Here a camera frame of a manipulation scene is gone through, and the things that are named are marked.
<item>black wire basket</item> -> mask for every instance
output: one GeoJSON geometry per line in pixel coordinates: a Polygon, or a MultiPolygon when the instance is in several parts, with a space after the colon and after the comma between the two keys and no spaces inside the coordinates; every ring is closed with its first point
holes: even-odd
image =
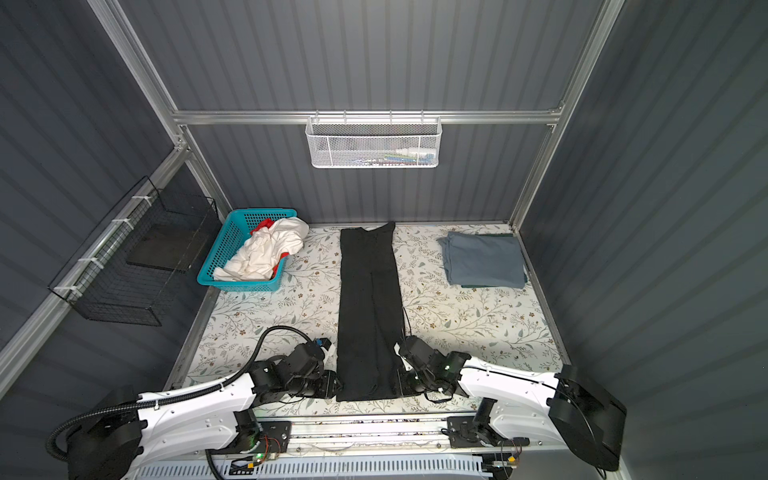
{"type": "Polygon", "coordinates": [[[161,326],[185,283],[197,276],[221,227],[214,201],[152,190],[70,284],[65,266],[48,286],[85,319],[161,326]]]}

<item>crumpled white garment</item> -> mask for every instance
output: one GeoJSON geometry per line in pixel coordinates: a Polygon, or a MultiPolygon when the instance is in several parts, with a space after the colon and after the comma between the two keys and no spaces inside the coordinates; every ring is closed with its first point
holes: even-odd
{"type": "Polygon", "coordinates": [[[214,279],[224,282],[269,280],[280,255],[293,255],[304,246],[310,226],[298,217],[281,218],[270,228],[253,232],[223,268],[214,269],[214,279]]]}

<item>floral tablecloth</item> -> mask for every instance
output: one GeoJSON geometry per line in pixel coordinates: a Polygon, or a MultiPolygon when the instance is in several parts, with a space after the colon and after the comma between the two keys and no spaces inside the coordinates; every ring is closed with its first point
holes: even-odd
{"type": "MultiPolygon", "coordinates": [[[[277,292],[219,295],[187,374],[186,386],[239,369],[268,326],[291,325],[312,338],[325,336],[336,341],[341,288],[339,230],[311,229],[304,248],[289,257],[277,292]]],[[[509,232],[501,224],[395,228],[392,248],[403,306],[413,333],[444,353],[458,350],[518,369],[559,370],[560,356],[530,283],[523,290],[448,285],[436,239],[449,231],[509,232]]],[[[272,332],[265,339],[259,358],[288,354],[299,341],[294,333],[272,332]]],[[[334,354],[326,359],[326,368],[335,366],[334,354]]],[[[372,402],[294,399],[290,404],[264,405],[257,411],[261,416],[458,412],[473,410],[477,404],[477,399],[458,396],[441,404],[431,403],[423,396],[372,402]]]]}

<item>laundry basket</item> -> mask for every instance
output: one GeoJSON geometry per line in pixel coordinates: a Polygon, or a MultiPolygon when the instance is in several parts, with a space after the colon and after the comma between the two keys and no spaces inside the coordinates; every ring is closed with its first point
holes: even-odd
{"type": "Polygon", "coordinates": [[[203,268],[197,274],[197,282],[200,285],[215,286],[225,292],[275,292],[280,288],[280,277],[288,257],[278,263],[277,273],[271,280],[258,282],[222,282],[214,280],[214,269],[224,266],[230,258],[250,238],[250,232],[259,226],[259,223],[267,218],[295,217],[296,211],[290,208],[242,208],[232,210],[224,226],[221,227],[218,237],[208,253],[208,258],[203,263],[203,268]]]}

